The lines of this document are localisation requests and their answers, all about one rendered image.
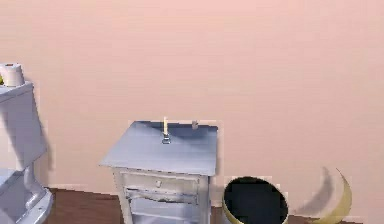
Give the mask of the grey trash can gold lid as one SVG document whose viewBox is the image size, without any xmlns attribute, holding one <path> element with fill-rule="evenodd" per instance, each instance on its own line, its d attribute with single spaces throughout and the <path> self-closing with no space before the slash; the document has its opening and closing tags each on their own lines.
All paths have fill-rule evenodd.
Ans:
<svg viewBox="0 0 384 224">
<path fill-rule="evenodd" d="M 305 224 L 340 224 L 350 213 L 352 189 L 338 170 L 343 192 L 337 205 L 326 215 Z M 285 195 L 267 180 L 242 176 L 232 179 L 222 196 L 223 224 L 289 224 L 289 204 Z"/>
</svg>

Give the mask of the white candle in holder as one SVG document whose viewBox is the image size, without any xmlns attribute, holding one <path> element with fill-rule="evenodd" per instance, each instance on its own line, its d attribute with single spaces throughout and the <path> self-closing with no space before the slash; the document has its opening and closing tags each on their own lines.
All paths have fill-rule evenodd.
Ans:
<svg viewBox="0 0 384 224">
<path fill-rule="evenodd" d="M 168 120 L 167 120 L 167 117 L 163 118 L 163 140 L 162 140 L 162 143 L 163 144 L 170 144 L 171 143 L 170 135 L 169 135 L 169 132 L 168 132 Z"/>
</svg>

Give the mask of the grey bedside table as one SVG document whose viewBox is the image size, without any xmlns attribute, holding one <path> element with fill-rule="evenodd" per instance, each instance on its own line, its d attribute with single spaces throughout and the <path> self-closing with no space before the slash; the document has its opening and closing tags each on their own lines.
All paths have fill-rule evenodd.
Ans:
<svg viewBox="0 0 384 224">
<path fill-rule="evenodd" d="M 135 121 L 100 164 L 112 169 L 124 224 L 210 224 L 218 128 Z"/>
</svg>

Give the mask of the white toilet paper roll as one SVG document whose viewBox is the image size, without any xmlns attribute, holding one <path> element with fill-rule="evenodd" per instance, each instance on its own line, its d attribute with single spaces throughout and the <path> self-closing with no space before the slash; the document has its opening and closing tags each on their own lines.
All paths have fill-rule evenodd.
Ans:
<svg viewBox="0 0 384 224">
<path fill-rule="evenodd" d="M 19 63 L 0 64 L 0 77 L 7 87 L 21 86 L 25 83 L 22 66 Z"/>
</svg>

